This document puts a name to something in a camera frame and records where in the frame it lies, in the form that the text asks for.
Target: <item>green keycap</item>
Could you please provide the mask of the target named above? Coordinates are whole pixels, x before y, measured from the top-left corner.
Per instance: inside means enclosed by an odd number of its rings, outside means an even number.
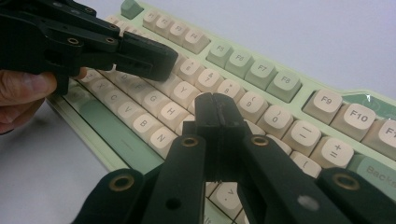
[[[264,59],[256,61],[247,71],[245,80],[265,91],[277,71],[273,63]]]
[[[295,74],[289,71],[280,71],[268,86],[267,91],[289,103],[301,86],[301,81]]]
[[[395,170],[363,155],[354,156],[347,168],[361,175],[396,202]]]
[[[163,159],[99,101],[89,101],[79,114],[132,168],[145,174]]]
[[[225,42],[216,41],[213,43],[212,48],[207,54],[206,59],[213,64],[224,68],[231,54],[233,53],[233,48],[230,44]]]
[[[245,50],[236,50],[225,64],[225,70],[234,75],[245,78],[248,69],[253,65],[254,60],[251,54]]]

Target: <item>finger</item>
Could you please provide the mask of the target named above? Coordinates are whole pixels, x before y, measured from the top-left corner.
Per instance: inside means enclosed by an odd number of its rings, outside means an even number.
[[[87,76],[87,68],[82,67],[79,69],[78,76],[73,77],[73,79],[83,79],[85,76]]]
[[[37,101],[34,101],[24,112],[22,112],[11,123],[6,123],[6,124],[0,123],[0,133],[5,133],[10,130],[21,127],[23,124],[25,124],[27,121],[29,121],[32,118],[32,116],[35,114],[38,108],[43,104],[43,102],[44,99],[39,99]]]
[[[0,70],[0,105],[20,105],[46,97],[56,89],[52,73],[32,75]]]
[[[34,102],[23,105],[4,105],[0,106],[0,123],[12,123],[14,119],[23,114]]]

